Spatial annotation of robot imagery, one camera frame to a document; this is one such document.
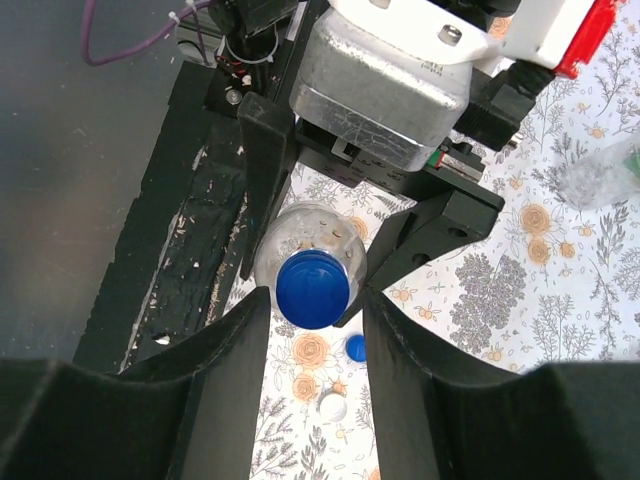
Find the bottle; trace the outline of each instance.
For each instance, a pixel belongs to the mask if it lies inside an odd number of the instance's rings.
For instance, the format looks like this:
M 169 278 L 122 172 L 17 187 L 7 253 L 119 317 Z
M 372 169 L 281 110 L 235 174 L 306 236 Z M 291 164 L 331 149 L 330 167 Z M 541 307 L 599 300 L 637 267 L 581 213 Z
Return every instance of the bottle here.
M 268 286 L 271 306 L 309 330 L 336 323 L 367 272 L 355 227 L 329 207 L 298 202 L 269 226 L 256 253 L 256 285 Z
M 611 205 L 640 193 L 640 132 L 568 166 L 558 180 L 558 193 L 577 210 Z

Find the white bottle cap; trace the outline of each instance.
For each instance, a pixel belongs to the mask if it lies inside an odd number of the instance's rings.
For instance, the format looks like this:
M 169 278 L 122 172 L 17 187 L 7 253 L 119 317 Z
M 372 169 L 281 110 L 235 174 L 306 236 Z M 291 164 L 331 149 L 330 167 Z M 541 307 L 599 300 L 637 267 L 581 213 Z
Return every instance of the white bottle cap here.
M 339 422 L 347 416 L 347 401 L 339 393 L 330 393 L 320 402 L 320 416 L 328 422 Z

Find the gray floor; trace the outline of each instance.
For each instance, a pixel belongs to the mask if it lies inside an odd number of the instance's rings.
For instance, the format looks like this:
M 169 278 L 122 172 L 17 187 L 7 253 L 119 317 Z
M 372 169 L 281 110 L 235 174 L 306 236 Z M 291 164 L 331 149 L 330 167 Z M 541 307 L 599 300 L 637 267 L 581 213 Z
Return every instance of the gray floor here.
M 97 56 L 137 43 L 184 5 L 98 3 Z M 90 68 L 79 55 L 83 1 L 4 5 L 0 356 L 69 360 L 139 193 L 180 58 L 170 39 Z

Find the floral tablecloth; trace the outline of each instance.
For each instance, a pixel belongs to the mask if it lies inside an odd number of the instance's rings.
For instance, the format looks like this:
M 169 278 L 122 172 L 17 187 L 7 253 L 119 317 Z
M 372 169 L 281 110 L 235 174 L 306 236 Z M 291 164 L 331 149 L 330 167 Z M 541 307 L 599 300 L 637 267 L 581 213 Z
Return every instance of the floral tablecloth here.
M 574 211 L 558 195 L 571 164 L 640 128 L 640 8 L 621 3 L 618 22 L 577 81 L 557 81 L 524 122 L 515 152 L 477 147 L 482 184 L 506 207 L 491 237 L 439 258 L 386 292 L 414 321 L 499 367 L 524 372 L 547 361 L 640 357 L 640 197 Z M 345 188 L 298 166 L 287 203 L 316 200 L 349 217 L 365 244 L 382 220 L 411 202 L 362 184 Z M 237 281 L 228 308 L 253 282 Z M 365 365 L 346 338 L 272 316 L 252 479 L 380 478 Z M 337 392 L 340 423 L 318 413 Z

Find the red plastic part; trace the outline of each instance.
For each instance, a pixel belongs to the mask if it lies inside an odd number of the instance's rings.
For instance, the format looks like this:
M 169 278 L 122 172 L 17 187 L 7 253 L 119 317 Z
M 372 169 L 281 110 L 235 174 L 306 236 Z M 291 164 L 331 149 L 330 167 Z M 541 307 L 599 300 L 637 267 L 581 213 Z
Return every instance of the red plastic part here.
M 578 63 L 588 64 L 616 21 L 616 0 L 595 0 L 582 25 L 573 37 L 564 58 L 553 71 L 556 75 L 575 79 Z

